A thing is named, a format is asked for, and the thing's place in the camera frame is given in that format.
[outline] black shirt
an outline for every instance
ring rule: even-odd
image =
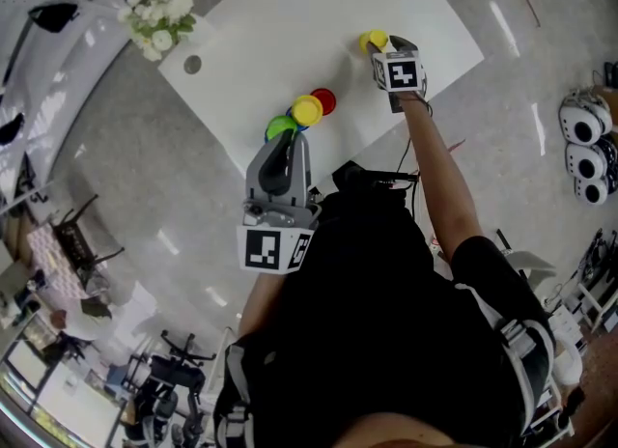
[[[509,446],[520,388],[476,301],[434,272],[403,193],[357,201],[326,199],[301,271],[284,284],[268,331],[275,359],[252,384],[256,447],[330,447],[374,412],[414,417],[459,443]],[[547,325],[488,239],[462,243],[452,270],[505,318]]]

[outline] yellow cup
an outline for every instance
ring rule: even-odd
[[[367,53],[367,43],[372,42],[380,50],[388,45],[388,35],[380,29],[372,29],[360,35],[358,44],[363,53]]]
[[[300,126],[314,126],[322,119],[322,115],[322,102],[311,95],[296,98],[292,105],[292,118]]]

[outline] black chair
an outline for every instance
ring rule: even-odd
[[[84,286],[92,276],[97,265],[115,258],[119,254],[125,252],[125,248],[121,247],[113,254],[100,258],[98,255],[93,253],[90,246],[86,242],[81,229],[77,225],[77,221],[81,215],[95,202],[97,198],[98,194],[95,194],[72,218],[68,219],[69,215],[73,212],[73,208],[71,208],[69,212],[65,214],[60,224],[52,225],[54,235],[58,239],[60,246],[65,251],[65,254],[73,265],[73,269],[78,274]]]
[[[182,435],[173,435],[172,440],[176,448],[195,448],[204,432],[204,412],[198,409],[198,405],[200,393],[206,384],[206,376],[199,369],[203,363],[196,361],[214,360],[215,355],[206,357],[190,353],[195,339],[193,333],[188,336],[183,348],[167,337],[167,330],[163,330],[161,338],[170,346],[170,356],[151,357],[151,373],[134,400],[137,422],[133,426],[125,426],[125,433],[134,445],[148,445],[149,448],[158,446],[167,435],[169,420],[178,402],[174,388],[183,386],[189,390],[189,415],[183,423]]]

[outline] hole in table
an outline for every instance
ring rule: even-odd
[[[194,74],[202,68],[202,59],[197,55],[191,55],[184,61],[184,71],[186,73]]]

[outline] flower bouquet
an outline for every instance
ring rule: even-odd
[[[118,20],[126,24],[131,40],[148,60],[160,60],[162,52],[193,31],[193,0],[126,0]]]

